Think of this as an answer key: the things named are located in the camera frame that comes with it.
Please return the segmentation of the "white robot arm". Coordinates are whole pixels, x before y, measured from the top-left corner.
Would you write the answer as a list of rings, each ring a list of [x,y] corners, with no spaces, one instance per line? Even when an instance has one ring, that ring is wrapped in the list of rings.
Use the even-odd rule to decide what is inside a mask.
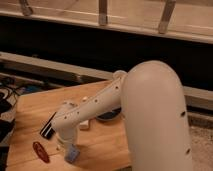
[[[79,123],[117,108],[124,115],[133,171],[193,171],[183,86],[161,61],[115,72],[114,80],[87,101],[62,105],[51,124],[70,148]]]

